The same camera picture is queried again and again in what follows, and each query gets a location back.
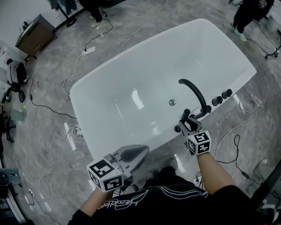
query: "shoe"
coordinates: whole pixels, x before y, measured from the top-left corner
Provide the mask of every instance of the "shoe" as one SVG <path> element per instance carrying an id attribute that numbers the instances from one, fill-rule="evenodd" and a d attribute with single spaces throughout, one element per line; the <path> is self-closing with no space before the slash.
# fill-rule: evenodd
<path id="1" fill-rule="evenodd" d="M 171 157 L 167 161 L 165 161 L 162 168 L 164 168 L 164 167 L 173 167 L 175 170 L 177 170 L 178 162 L 174 157 Z"/>
<path id="2" fill-rule="evenodd" d="M 145 177 L 145 181 L 147 181 L 149 179 L 157 179 L 158 174 L 159 174 L 158 169 L 153 169 L 153 170 L 147 172 L 146 177 Z"/>
<path id="3" fill-rule="evenodd" d="M 240 40 L 242 40 L 243 42 L 246 42 L 247 39 L 245 38 L 243 33 L 240 33 L 237 29 L 234 30 L 234 33 L 236 36 L 238 36 L 240 38 Z"/>
<path id="4" fill-rule="evenodd" d="M 102 21 L 100 21 L 100 22 L 94 22 L 91 26 L 92 26 L 93 28 L 95 28 L 95 27 L 100 26 L 100 25 L 102 25 L 102 24 L 104 24 L 104 23 L 105 23 L 105 21 L 102 20 Z"/>

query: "floor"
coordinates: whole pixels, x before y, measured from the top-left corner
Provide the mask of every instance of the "floor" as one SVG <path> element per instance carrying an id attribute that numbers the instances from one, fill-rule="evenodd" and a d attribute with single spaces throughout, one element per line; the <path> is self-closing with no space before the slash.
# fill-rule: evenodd
<path id="1" fill-rule="evenodd" d="M 81 57 L 77 72 L 66 83 L 66 90 L 82 76 L 89 73 L 108 59 L 118 54 L 127 37 L 141 26 L 149 23 L 166 0 L 127 0 L 112 8 L 105 9 L 113 30 L 103 37 L 94 40 L 89 46 L 96 46 L 96 52 L 90 56 Z M 267 158 L 270 166 L 275 166 L 281 158 L 281 53 L 278 58 L 264 59 L 264 53 L 251 41 L 241 42 L 233 33 L 230 22 L 237 10 L 228 5 L 228 0 L 169 0 L 154 23 L 132 36 L 125 45 L 127 49 L 162 31 L 191 21 L 196 18 L 206 18 L 222 30 L 246 55 L 257 70 L 257 74 L 237 93 L 203 120 L 206 129 L 213 139 L 212 154 L 223 136 L 239 124 L 247 124 L 254 120 L 255 113 L 243 112 L 238 106 L 243 94 L 262 101 L 257 108 L 256 119 L 246 127 L 238 127 L 221 143 L 217 159 L 230 161 L 235 158 L 236 148 L 233 138 L 241 136 L 238 165 L 247 173 L 252 173 L 256 164 Z M 105 23 L 99 29 L 91 28 L 92 20 L 88 12 L 77 16 L 77 22 L 67 28 L 62 27 L 57 32 L 58 39 L 52 41 L 39 55 L 38 59 L 28 65 L 30 77 L 35 81 L 31 93 L 36 104 L 47 105 L 61 113 L 74 116 L 69 97 L 62 92 L 61 87 L 66 76 L 74 70 L 76 60 L 83 51 L 84 45 L 96 35 L 108 30 Z M 261 22 L 263 30 L 265 21 Z M 278 43 L 274 35 L 271 40 Z M 273 51 L 273 45 L 262 34 L 256 24 L 251 23 L 245 29 L 245 35 L 254 39 L 267 51 Z M 32 203 L 28 189 L 31 189 L 42 209 L 61 224 L 67 224 L 73 213 L 88 198 L 92 189 L 88 183 L 89 176 L 86 165 L 92 161 L 92 156 L 85 143 L 76 143 L 72 150 L 67 139 L 55 137 L 52 154 L 53 169 L 46 171 L 42 179 L 41 193 L 39 179 L 44 169 L 50 169 L 52 158 L 50 144 L 54 134 L 64 136 L 64 124 L 75 123 L 64 115 L 52 113 L 49 109 L 35 107 L 28 98 L 31 80 L 26 87 L 27 99 L 23 104 L 13 95 L 10 103 L 13 109 L 23 110 L 26 119 L 17 123 L 14 133 L 15 143 L 4 143 L 4 162 L 6 167 L 17 167 L 23 183 L 23 194 Z M 246 110 L 254 109 L 254 103 L 248 98 L 242 99 Z M 164 161 L 176 156 L 179 168 L 178 174 L 188 180 L 193 180 L 199 170 L 195 156 L 190 157 L 186 151 L 183 139 L 178 136 L 162 147 L 151 152 L 145 164 L 135 175 L 135 180 L 141 186 L 143 175 L 149 169 L 161 167 Z M 248 181 L 236 169 L 235 164 L 223 165 L 232 175 L 236 184 L 245 191 Z M 25 215 L 35 224 L 55 224 L 35 204 L 29 206 L 19 187 L 18 201 Z"/>

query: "drain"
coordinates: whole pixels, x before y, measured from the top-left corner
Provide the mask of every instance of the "drain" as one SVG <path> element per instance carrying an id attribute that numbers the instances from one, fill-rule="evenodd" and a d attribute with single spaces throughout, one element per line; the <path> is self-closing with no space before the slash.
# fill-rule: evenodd
<path id="1" fill-rule="evenodd" d="M 176 101 L 175 101 L 174 99 L 171 99 L 171 100 L 169 101 L 169 104 L 170 104 L 170 106 L 175 106 Z"/>

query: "sleeve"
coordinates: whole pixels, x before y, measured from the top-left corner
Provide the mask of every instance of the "sleeve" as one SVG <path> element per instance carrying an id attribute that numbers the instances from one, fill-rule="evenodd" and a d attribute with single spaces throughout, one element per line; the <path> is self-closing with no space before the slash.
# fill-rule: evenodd
<path id="1" fill-rule="evenodd" d="M 69 221 L 68 225 L 76 225 L 76 224 L 90 224 L 92 221 L 92 218 L 85 214 L 81 210 L 77 210 L 72 219 Z"/>
<path id="2" fill-rule="evenodd" d="M 250 198 L 236 186 L 223 187 L 212 195 L 211 200 L 216 220 L 237 218 L 237 224 L 246 224 L 247 218 L 253 215 Z"/>

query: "bathtub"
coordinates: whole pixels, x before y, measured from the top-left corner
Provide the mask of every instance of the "bathtub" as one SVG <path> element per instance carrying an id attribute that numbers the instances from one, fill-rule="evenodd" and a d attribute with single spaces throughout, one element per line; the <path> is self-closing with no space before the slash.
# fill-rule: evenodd
<path id="1" fill-rule="evenodd" d="M 105 62 L 77 81 L 70 97 L 90 153 L 101 159 L 130 144 L 154 150 L 178 135 L 174 126 L 184 109 L 200 112 L 198 99 L 180 78 L 199 88 L 213 113 L 221 106 L 213 106 L 213 98 L 227 89 L 234 94 L 255 74 L 223 32 L 197 19 Z"/>

